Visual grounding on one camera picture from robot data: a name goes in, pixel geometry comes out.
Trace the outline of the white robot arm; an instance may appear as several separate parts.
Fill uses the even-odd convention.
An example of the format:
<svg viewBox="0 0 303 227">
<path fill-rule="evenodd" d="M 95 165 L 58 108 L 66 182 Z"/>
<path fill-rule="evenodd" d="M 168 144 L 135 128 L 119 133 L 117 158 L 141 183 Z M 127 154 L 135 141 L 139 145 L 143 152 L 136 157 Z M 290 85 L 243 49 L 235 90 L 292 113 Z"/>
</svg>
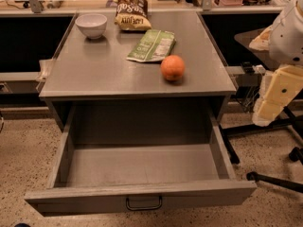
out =
<svg viewBox="0 0 303 227">
<path fill-rule="evenodd" d="M 253 123 L 265 127 L 303 89 L 303 0 L 291 0 L 249 47 L 267 50 L 279 63 L 274 72 L 266 71 L 262 77 L 253 109 Z"/>
</svg>

